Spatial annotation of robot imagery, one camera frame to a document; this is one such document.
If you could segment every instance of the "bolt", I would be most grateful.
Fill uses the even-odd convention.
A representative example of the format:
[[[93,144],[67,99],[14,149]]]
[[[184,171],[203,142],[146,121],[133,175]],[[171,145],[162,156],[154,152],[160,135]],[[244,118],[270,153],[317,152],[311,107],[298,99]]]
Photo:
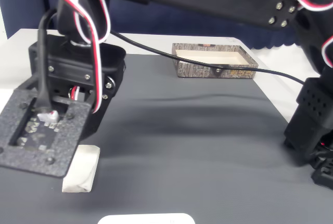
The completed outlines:
[[[48,157],[47,159],[46,159],[46,164],[47,165],[52,165],[52,164],[54,164],[55,163],[55,159],[53,158],[53,157]]]
[[[277,10],[281,10],[283,8],[283,3],[282,2],[278,2],[277,4],[276,4],[276,9]]]
[[[296,7],[295,6],[292,6],[289,8],[288,12],[290,13],[293,13],[295,11]]]
[[[281,23],[281,27],[285,27],[286,25],[288,25],[288,21],[287,20],[284,20],[282,23]]]
[[[269,22],[269,24],[273,24],[275,22],[275,17],[271,17],[268,22]]]
[[[71,112],[70,112],[70,113],[67,113],[66,118],[67,118],[68,120],[71,120],[71,119],[74,118],[74,114],[71,113]]]
[[[20,105],[19,105],[19,108],[20,109],[26,109],[28,107],[28,104],[27,103],[20,103]]]
[[[108,89],[111,89],[111,88],[112,88],[112,84],[111,84],[111,83],[107,83],[107,84],[105,85],[105,87],[108,88]]]

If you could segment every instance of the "dark blue backdrop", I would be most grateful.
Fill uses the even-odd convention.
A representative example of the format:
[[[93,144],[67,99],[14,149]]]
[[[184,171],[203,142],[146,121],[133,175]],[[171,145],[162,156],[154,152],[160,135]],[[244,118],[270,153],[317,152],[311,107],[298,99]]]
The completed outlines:
[[[57,0],[49,0],[49,3],[55,7]],[[21,28],[37,28],[45,12],[43,0],[0,0],[0,7],[8,37]],[[155,3],[145,6],[111,0],[110,14],[112,29],[122,33],[227,36],[256,49],[295,43],[292,28],[275,32]]]

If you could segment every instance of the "gray tablecloth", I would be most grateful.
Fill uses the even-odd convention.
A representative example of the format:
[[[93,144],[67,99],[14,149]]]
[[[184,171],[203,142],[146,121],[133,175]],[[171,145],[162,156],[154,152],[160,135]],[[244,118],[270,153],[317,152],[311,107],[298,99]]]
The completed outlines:
[[[287,125],[253,80],[182,79],[171,60],[128,55],[99,131],[91,193],[0,168],[1,224],[95,224],[107,215],[187,213],[196,223],[331,223],[316,186],[282,143]]]

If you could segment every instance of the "white block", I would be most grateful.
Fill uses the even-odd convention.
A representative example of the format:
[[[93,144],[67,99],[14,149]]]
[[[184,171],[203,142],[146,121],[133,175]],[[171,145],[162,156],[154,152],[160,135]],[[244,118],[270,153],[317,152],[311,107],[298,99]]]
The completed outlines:
[[[100,149],[94,145],[79,145],[67,175],[62,182],[65,193],[90,192],[93,187]]]
[[[109,215],[98,224],[195,224],[188,214]]]

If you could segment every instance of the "black mounting plate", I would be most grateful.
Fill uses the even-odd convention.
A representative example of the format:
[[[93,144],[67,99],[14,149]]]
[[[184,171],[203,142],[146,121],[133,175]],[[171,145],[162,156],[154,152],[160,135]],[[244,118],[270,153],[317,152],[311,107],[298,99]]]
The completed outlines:
[[[0,166],[64,177],[92,106],[86,102],[54,97],[53,102],[65,106],[67,111],[49,148],[20,147],[16,142],[33,114],[35,98],[36,91],[16,89],[0,114]]]

